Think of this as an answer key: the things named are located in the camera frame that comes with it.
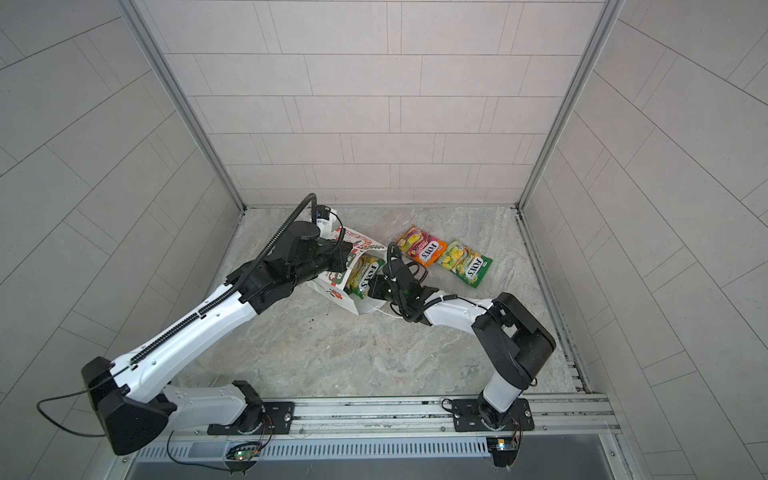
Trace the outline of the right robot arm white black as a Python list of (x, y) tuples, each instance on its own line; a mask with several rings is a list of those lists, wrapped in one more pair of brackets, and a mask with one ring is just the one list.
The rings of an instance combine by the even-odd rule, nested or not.
[(474, 335), (494, 373), (468, 414), (491, 430), (517, 420), (512, 407), (536, 381), (556, 349), (550, 332), (512, 294), (467, 299), (419, 283), (401, 259), (392, 259), (371, 277), (369, 295), (384, 300), (405, 321), (445, 326)]

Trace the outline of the white paper bag with flower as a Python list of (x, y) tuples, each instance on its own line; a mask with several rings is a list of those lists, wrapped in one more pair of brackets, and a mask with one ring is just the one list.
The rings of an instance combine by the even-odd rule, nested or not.
[(352, 244), (346, 257), (346, 270), (323, 272), (309, 282), (309, 287), (355, 315), (382, 309), (387, 301), (373, 298), (369, 293), (371, 282), (385, 265), (386, 247), (351, 229), (346, 230), (344, 241)]

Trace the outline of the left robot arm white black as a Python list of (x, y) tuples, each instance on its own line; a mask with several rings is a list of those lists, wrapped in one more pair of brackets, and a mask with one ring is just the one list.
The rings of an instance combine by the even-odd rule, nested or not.
[(318, 225), (295, 221), (265, 254), (230, 273), (185, 318), (150, 341), (81, 370), (91, 406), (117, 455), (136, 452), (166, 430), (211, 425), (248, 434), (264, 427), (265, 408), (246, 381), (223, 387), (179, 388), (171, 380), (238, 326), (323, 272), (343, 273), (353, 249), (343, 235), (322, 237)]

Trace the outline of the green Fox's spring tea bag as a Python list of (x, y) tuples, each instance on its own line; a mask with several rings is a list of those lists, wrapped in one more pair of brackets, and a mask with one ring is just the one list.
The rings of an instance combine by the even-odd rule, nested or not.
[(476, 252), (461, 241), (453, 240), (448, 244), (437, 263), (470, 287), (477, 288), (487, 274), (493, 260)]

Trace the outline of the orange Fox's fruits candy bag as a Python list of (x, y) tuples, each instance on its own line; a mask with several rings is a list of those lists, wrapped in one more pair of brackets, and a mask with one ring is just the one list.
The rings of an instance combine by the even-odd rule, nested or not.
[(424, 267), (434, 264), (445, 252), (448, 243), (412, 225), (396, 241), (399, 250)]

